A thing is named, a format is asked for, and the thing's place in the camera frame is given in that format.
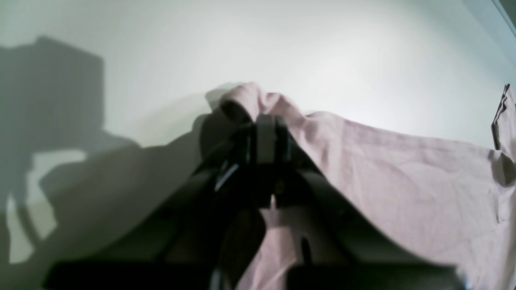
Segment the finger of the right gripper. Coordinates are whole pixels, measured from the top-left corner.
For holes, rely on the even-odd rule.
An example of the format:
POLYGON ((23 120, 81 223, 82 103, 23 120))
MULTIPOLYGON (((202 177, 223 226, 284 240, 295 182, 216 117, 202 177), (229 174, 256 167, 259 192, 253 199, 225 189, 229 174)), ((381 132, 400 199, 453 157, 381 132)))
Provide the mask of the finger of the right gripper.
POLYGON ((500 150, 501 149, 501 143, 500 143, 500 137, 499 137, 499 128, 498 128, 498 119, 500 118, 500 115, 505 112, 506 110, 506 105, 505 105, 505 101, 507 99, 506 97, 506 93, 508 92, 510 88, 510 84, 506 84, 504 86, 504 90, 503 90, 503 93, 502 93, 502 96, 501 96, 501 100, 500 100, 500 103, 498 104, 498 108, 496 110, 496 114, 495 114, 495 117, 492 121, 492 124, 491 124, 491 132, 492 132, 492 137, 493 137, 493 143, 494 143, 494 147, 496 150, 500 150))

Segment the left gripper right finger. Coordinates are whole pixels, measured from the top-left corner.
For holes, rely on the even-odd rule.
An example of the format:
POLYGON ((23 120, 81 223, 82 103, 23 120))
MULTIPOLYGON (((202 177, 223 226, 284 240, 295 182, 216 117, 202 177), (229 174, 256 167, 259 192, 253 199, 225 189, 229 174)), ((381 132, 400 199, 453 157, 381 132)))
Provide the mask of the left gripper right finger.
POLYGON ((454 266, 424 261, 387 238, 337 192, 279 116, 258 116, 265 206, 285 223, 298 262, 286 290, 462 290, 454 266))

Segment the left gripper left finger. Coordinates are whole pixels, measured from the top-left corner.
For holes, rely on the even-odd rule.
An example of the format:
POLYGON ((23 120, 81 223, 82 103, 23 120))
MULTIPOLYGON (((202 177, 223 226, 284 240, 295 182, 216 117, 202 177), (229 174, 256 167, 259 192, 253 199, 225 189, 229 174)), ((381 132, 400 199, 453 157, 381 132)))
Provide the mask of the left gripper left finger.
POLYGON ((251 191, 256 135, 255 124, 244 124, 127 235, 89 257, 56 263, 44 289, 233 289, 266 233, 251 191))

